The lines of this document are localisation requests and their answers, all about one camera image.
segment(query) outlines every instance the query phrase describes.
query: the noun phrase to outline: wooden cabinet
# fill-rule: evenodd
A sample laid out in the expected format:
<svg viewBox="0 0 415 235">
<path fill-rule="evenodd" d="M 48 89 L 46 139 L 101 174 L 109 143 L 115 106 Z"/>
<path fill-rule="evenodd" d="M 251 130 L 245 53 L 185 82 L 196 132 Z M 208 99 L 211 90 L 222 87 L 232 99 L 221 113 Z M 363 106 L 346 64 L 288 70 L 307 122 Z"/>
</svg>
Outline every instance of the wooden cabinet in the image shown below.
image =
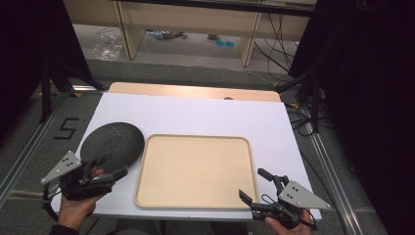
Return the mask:
<svg viewBox="0 0 415 235">
<path fill-rule="evenodd" d="M 309 7 L 315 3 L 313 0 L 299 1 L 297 3 Z M 239 36 L 244 67 L 250 63 L 256 37 L 275 39 L 268 16 L 262 13 L 105 0 L 64 2 L 74 24 L 119 27 L 129 60 L 136 56 L 145 29 Z M 271 19 L 274 26 L 280 24 L 279 16 L 271 15 Z M 307 17 L 284 16 L 283 39 L 300 41 L 307 23 Z"/>
</svg>

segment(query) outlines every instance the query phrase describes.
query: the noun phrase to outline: black sleeve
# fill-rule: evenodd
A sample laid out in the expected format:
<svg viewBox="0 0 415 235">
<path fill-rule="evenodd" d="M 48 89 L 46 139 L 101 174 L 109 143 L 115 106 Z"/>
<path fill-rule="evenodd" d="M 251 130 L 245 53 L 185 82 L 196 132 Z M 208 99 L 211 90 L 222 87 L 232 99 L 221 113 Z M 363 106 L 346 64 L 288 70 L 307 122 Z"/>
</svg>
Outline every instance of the black sleeve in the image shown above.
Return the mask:
<svg viewBox="0 0 415 235">
<path fill-rule="evenodd" d="M 71 228 L 62 225 L 53 225 L 49 235 L 79 235 L 79 233 Z"/>
</svg>

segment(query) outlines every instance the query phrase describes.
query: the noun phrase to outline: wooden tray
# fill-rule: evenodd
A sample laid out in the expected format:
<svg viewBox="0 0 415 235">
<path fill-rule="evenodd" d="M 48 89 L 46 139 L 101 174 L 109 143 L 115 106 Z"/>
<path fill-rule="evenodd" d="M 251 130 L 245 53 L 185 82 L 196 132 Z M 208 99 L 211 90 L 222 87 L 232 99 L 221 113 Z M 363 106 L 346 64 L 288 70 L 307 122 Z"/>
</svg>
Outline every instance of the wooden tray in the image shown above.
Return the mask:
<svg viewBox="0 0 415 235">
<path fill-rule="evenodd" d="M 152 135 L 135 202 L 143 208 L 246 209 L 257 202 L 250 144 L 242 137 Z"/>
</svg>

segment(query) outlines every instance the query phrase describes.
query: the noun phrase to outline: aluminum rail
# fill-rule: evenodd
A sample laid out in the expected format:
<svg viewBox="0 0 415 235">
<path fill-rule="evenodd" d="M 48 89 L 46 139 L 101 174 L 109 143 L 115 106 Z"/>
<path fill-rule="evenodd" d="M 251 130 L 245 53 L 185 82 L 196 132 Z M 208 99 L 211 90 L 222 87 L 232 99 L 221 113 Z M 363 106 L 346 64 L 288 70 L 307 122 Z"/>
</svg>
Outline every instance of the aluminum rail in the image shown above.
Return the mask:
<svg viewBox="0 0 415 235">
<path fill-rule="evenodd" d="M 24 169 L 27 167 L 28 163 L 30 162 L 31 157 L 36 152 L 37 147 L 42 142 L 45 136 L 45 133 L 49 129 L 50 123 L 54 119 L 59 107 L 64 103 L 68 95 L 69 94 L 65 92 L 59 94 L 57 100 L 55 101 L 54 107 L 52 108 L 52 113 L 49 115 L 48 118 L 45 119 L 45 121 L 43 121 L 37 126 L 30 140 L 25 145 L 21 154 L 18 156 L 12 168 L 9 170 L 3 182 L 1 183 L 0 185 L 0 209 L 3 207 L 4 203 L 7 200 L 7 197 L 9 196 L 13 187 L 16 185 Z"/>
<path fill-rule="evenodd" d="M 310 113 L 307 109 L 303 109 L 305 115 L 310 117 Z M 312 131 L 311 123 L 306 125 L 309 133 Z M 339 177 L 336 174 L 336 171 L 330 161 L 329 155 L 324 148 L 323 142 L 318 133 L 313 133 L 311 135 L 312 144 L 317 152 L 317 156 L 320 160 L 323 170 L 328 178 L 329 184 L 333 190 L 333 196 L 339 206 L 339 211 L 343 218 L 341 218 L 346 225 L 346 229 L 349 234 L 361 235 L 363 231 L 358 222 L 357 216 L 351 207 L 350 202 L 346 196 L 345 190 L 342 186 L 342 183 L 339 180 Z"/>
</svg>

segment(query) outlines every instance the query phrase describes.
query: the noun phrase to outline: gray carpet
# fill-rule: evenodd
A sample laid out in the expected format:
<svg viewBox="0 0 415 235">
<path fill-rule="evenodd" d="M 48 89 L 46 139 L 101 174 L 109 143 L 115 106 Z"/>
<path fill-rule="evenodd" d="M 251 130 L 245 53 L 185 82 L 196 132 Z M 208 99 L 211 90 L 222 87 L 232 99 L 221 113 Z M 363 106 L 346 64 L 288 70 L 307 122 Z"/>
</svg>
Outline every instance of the gray carpet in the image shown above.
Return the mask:
<svg viewBox="0 0 415 235">
<path fill-rule="evenodd" d="M 109 86 L 114 81 L 182 84 L 212 87 L 233 87 L 245 89 L 272 90 L 272 84 L 263 81 L 252 74 L 239 73 L 230 70 L 213 70 L 207 68 L 185 68 L 178 66 L 142 65 L 129 63 L 109 63 L 88 61 L 88 65 L 95 79 Z M 273 78 L 266 72 L 257 72 L 261 77 L 270 81 Z M 274 74 L 281 79 L 290 79 L 286 75 Z M 82 84 L 77 79 L 72 83 Z M 282 94 L 285 102 L 295 101 L 295 89 Z M 39 180 L 62 158 L 67 150 L 75 151 L 82 135 L 92 118 L 95 108 L 101 98 L 99 92 L 83 93 L 79 98 L 66 96 L 64 103 L 59 107 L 56 115 L 47 129 L 44 138 L 35 151 L 29 165 L 17 181 L 14 190 L 40 193 L 42 186 Z M 40 119 L 40 96 L 35 97 L 27 107 L 22 117 L 17 121 L 7 142 L 0 149 L 1 170 L 0 179 L 13 165 L 14 160 L 23 150 L 30 134 L 34 131 Z M 296 112 L 289 112 L 291 120 L 299 118 Z M 54 137 L 69 136 L 70 131 L 60 130 L 66 118 L 66 127 L 74 128 L 71 139 L 56 139 Z M 387 234 L 381 221 L 367 199 L 356 175 L 348 169 L 348 161 L 336 131 L 330 128 L 330 121 L 320 122 L 320 136 L 331 158 L 331 161 L 340 178 L 347 197 L 358 216 L 364 234 Z M 331 202 L 323 184 L 329 187 L 323 173 L 321 163 L 318 161 L 316 151 L 309 136 L 302 136 L 295 131 L 300 150 L 310 161 L 313 168 L 322 177 L 322 181 L 315 175 L 308 163 L 304 163 L 315 194 L 327 202 Z M 323 211 L 323 219 L 318 222 L 318 230 L 313 234 L 344 234 L 342 224 L 335 210 Z M 92 225 L 94 217 L 88 218 L 83 226 L 82 233 Z M 23 197 L 9 197 L 0 211 L 0 234 L 47 234 L 54 221 L 40 208 L 40 200 Z M 90 234 L 106 234 L 115 228 L 115 218 L 100 218 Z M 268 235 L 272 231 L 263 222 L 248 223 L 248 230 L 253 234 Z"/>
</svg>

